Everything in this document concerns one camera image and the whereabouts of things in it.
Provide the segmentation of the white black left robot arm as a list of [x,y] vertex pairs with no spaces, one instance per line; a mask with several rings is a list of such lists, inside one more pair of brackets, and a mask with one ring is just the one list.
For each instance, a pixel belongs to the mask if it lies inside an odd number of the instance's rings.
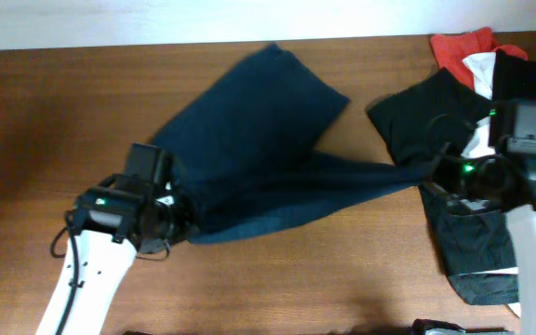
[[189,204],[168,177],[113,176],[64,214],[67,250],[40,334],[98,334],[135,260],[163,261],[194,230]]

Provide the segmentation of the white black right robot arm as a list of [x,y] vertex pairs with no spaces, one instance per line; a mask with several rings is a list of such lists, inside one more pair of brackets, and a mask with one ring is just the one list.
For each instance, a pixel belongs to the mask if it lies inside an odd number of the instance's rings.
[[504,215],[518,268],[521,332],[536,334],[536,156],[437,154],[433,173],[445,166],[456,170],[452,187],[443,191],[448,199],[490,201]]

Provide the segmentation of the dark blue shorts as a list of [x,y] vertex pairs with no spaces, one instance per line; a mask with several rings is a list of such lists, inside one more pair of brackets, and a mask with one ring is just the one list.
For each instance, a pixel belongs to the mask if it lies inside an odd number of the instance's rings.
[[315,144],[348,99],[277,45],[241,60],[152,139],[178,160],[196,244],[302,226],[423,181],[427,168],[350,161]]

